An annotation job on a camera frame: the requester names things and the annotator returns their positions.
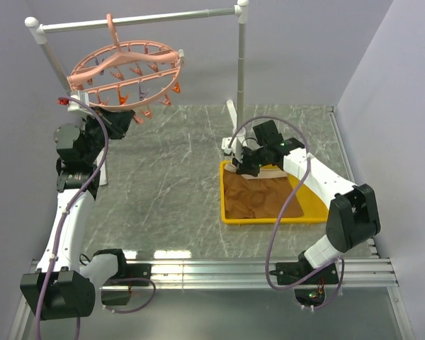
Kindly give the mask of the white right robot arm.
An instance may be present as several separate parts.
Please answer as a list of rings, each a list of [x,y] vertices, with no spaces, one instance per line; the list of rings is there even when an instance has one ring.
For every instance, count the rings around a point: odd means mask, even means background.
[[[338,175],[310,152],[304,135],[283,138],[276,117],[266,116],[254,126],[258,148],[244,143],[243,126],[237,127],[224,151],[232,155],[238,175],[258,178],[264,166],[276,166],[298,179],[298,184],[283,204],[286,209],[302,186],[307,186],[327,207],[325,234],[307,250],[286,274],[294,281],[286,289],[313,283],[323,271],[342,256],[380,232],[375,191],[368,184],[357,185]]]

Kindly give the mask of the brown underwear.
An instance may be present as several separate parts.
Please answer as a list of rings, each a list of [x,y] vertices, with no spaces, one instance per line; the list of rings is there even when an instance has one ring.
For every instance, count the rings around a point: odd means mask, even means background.
[[[275,219],[293,187],[288,174],[264,167],[258,176],[239,175],[226,163],[222,173],[224,216],[227,220]]]

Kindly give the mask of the pink round clip hanger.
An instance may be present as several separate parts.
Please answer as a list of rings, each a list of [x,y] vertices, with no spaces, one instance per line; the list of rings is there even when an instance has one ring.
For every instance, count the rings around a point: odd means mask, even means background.
[[[121,40],[111,14],[106,22],[112,44],[78,62],[67,77],[70,89],[86,91],[91,106],[107,111],[152,111],[153,103],[170,106],[171,89],[179,83],[183,67],[175,66],[178,50],[153,40]],[[143,101],[139,101],[139,85],[150,89]],[[118,102],[118,86],[122,95],[129,94],[124,106]]]

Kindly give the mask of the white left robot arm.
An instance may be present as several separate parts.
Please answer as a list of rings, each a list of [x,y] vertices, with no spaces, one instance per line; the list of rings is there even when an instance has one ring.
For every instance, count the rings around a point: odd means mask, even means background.
[[[121,140],[135,115],[95,109],[82,126],[62,125],[54,133],[58,153],[57,212],[35,273],[23,275],[21,292],[39,321],[88,317],[107,283],[148,286],[149,268],[133,277],[122,249],[102,249],[82,265],[81,243],[96,202],[109,140]]]

